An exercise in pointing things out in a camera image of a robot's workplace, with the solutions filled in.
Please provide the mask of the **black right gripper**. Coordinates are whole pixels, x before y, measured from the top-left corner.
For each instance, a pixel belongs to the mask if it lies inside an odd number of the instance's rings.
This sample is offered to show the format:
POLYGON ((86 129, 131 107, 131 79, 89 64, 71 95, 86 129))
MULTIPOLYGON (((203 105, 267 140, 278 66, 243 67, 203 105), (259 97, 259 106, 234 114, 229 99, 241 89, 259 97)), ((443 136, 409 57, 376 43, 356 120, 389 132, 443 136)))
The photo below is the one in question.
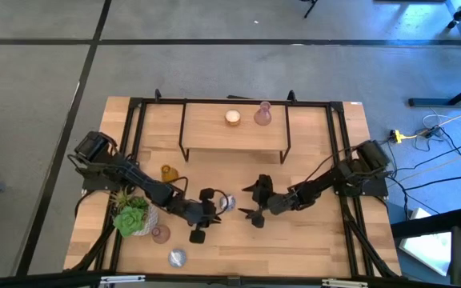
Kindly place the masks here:
MULTIPOLYGON (((251 186, 242 188, 242 191, 251 192, 254 196, 271 196, 273 191, 273 182, 271 176, 260 174, 259 178, 251 186)), ((263 228, 265 218, 264 211, 270 211, 272 214, 282 214, 287 211, 295 210, 297 205, 296 193, 274 194, 267 200, 267 208, 258 208, 250 210, 239 208, 239 211, 246 214, 246 219, 251 220, 251 224, 256 228, 263 228)))

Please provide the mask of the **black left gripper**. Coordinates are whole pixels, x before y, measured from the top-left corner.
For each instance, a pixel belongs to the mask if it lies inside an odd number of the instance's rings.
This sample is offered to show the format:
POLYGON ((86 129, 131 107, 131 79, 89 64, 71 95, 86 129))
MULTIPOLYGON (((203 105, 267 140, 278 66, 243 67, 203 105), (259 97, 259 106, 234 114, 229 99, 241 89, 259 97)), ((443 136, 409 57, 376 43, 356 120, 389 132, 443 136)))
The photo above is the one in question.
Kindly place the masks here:
POLYGON ((187 221, 189 226, 195 226, 190 232, 191 243, 204 243, 206 238, 205 228, 211 224, 220 224, 221 218, 216 212, 216 205, 212 201, 215 190, 212 188, 202 189, 199 200, 181 199, 176 202, 176 214, 187 221))

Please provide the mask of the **pink glass candlestick holder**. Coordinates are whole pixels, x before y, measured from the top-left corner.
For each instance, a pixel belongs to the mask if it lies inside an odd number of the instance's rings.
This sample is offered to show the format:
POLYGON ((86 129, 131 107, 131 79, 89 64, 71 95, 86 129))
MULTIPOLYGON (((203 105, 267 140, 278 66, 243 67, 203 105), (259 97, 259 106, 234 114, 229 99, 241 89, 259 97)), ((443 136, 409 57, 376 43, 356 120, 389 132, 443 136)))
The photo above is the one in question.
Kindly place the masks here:
POLYGON ((254 120, 260 126, 267 126, 271 123, 271 104, 269 102, 261 102, 259 109, 255 112, 254 120))
POLYGON ((170 239, 170 228, 165 225, 157 225, 152 229, 151 235, 155 243, 166 243, 170 239))

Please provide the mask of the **amber glass candlestick holder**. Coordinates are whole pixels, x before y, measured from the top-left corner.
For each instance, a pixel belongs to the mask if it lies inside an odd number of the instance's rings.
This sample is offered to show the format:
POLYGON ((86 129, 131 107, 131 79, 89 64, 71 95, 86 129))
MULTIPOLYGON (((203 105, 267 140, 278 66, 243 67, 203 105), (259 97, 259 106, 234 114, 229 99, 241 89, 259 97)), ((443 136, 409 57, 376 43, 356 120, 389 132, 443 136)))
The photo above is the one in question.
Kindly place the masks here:
POLYGON ((179 178, 179 174, 173 166, 165 164, 161 167, 161 178, 163 182, 173 182, 179 178))

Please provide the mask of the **wooden shelf riser black legs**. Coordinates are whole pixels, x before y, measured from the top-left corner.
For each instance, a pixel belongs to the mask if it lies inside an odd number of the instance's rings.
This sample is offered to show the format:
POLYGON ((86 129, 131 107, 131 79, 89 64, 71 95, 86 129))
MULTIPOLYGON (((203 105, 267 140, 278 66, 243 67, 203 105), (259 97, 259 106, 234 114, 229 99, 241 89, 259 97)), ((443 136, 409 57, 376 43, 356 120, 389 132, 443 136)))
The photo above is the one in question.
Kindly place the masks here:
POLYGON ((182 107, 178 146, 185 161, 191 150, 276 151, 280 162, 285 162, 291 149, 291 131, 288 106, 271 103, 271 123, 258 125, 255 112, 260 101, 223 101, 185 103, 182 107), (226 124, 228 110, 241 114, 238 126, 226 124))

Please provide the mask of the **green succulent in white pot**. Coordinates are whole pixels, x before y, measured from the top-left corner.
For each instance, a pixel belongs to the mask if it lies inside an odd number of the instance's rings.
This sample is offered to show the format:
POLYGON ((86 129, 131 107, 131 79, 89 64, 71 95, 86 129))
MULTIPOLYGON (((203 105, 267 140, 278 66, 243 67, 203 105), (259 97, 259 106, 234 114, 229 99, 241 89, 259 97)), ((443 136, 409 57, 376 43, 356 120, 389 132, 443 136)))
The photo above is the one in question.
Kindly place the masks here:
POLYGON ((158 224, 158 209, 143 196, 119 191, 110 199, 116 208, 113 225, 122 237, 145 236, 158 224))

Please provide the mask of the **yellow power plug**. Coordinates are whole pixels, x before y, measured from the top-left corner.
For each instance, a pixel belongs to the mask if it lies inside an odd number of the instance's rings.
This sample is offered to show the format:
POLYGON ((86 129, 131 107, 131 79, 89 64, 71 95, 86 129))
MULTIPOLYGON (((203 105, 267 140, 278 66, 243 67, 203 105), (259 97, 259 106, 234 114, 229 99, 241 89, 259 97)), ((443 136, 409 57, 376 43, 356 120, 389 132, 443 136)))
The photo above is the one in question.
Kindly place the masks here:
POLYGON ((398 130, 391 130, 390 131, 390 140, 395 143, 401 143, 403 140, 409 140, 409 139, 414 139, 417 138, 418 135, 409 135, 406 136, 404 134, 401 134, 398 130))

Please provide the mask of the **bright tilted screen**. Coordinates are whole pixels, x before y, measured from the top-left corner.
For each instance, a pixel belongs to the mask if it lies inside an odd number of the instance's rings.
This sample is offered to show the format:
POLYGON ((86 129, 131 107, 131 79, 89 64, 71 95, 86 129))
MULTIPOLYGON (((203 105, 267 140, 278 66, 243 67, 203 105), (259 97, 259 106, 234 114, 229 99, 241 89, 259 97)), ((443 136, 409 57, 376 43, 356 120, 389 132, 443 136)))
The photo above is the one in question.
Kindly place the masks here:
POLYGON ((446 276, 451 263, 451 232, 403 238, 399 249, 434 272, 446 276))

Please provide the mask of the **black power adapter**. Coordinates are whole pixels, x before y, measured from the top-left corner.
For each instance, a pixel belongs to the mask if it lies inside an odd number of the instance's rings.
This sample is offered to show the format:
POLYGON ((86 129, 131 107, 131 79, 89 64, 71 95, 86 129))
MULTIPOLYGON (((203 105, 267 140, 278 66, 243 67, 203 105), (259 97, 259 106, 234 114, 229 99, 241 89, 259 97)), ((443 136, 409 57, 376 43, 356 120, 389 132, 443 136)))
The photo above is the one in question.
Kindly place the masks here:
POLYGON ((431 138, 434 135, 436 135, 438 132, 440 132, 441 129, 439 126, 433 126, 430 128, 424 128, 421 130, 417 130, 415 135, 418 137, 424 137, 424 138, 431 138))

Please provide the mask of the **black stand leg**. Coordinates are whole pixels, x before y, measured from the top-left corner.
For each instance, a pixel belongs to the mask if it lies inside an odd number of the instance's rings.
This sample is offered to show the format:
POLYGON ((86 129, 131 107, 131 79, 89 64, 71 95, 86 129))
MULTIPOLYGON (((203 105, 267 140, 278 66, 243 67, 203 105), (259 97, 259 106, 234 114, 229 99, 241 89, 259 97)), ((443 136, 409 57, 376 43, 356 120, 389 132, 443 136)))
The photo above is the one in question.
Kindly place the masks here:
POLYGON ((318 0, 299 0, 300 2, 307 2, 309 3, 309 7, 306 11, 306 13, 304 14, 303 18, 308 18, 308 16, 310 15, 311 11, 314 9, 315 7, 315 4, 318 2, 318 0))

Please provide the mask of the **silver metal bracket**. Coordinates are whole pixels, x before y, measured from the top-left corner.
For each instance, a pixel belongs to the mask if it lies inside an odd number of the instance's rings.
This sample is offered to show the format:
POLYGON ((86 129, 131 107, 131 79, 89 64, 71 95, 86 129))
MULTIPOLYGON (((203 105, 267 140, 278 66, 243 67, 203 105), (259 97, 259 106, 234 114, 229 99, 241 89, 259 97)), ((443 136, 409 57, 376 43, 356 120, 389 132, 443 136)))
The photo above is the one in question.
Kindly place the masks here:
POLYGON ((145 275, 113 275, 102 276, 100 278, 100 285, 114 285, 119 283, 132 283, 132 282, 145 282, 145 275))
POLYGON ((369 288, 367 282, 356 282, 336 278, 322 280, 322 287, 326 288, 369 288))

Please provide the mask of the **black aluminium table frame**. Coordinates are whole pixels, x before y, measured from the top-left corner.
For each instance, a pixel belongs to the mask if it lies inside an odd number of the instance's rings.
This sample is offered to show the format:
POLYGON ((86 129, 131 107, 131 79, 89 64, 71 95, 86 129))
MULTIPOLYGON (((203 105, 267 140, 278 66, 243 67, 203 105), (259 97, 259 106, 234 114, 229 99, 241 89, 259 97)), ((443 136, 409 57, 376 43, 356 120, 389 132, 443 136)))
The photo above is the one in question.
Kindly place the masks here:
POLYGON ((206 230, 205 242, 189 241, 185 220, 160 212, 158 220, 170 228, 170 239, 155 243, 151 236, 111 236, 105 254, 94 266, 119 273, 168 278, 199 276, 218 278, 272 278, 275 282, 303 278, 349 278, 364 274, 366 262, 358 239, 345 230, 339 194, 325 190, 316 203, 302 211, 266 215, 256 228, 239 208, 255 207, 251 194, 242 191, 260 174, 271 176, 277 192, 314 178, 343 158, 345 144, 357 145, 369 134, 359 102, 310 102, 278 100, 288 106, 291 149, 285 162, 276 151, 191 150, 185 161, 178 146, 182 107, 185 103, 252 101, 246 99, 148 98, 144 107, 135 98, 110 97, 100 129, 117 140, 130 127, 126 144, 135 151, 141 168, 156 178, 167 164, 181 175, 181 186, 190 198, 212 187, 219 194, 235 196, 237 206, 222 214, 222 222, 206 230), (173 249, 186 251, 186 265, 168 262, 173 249))

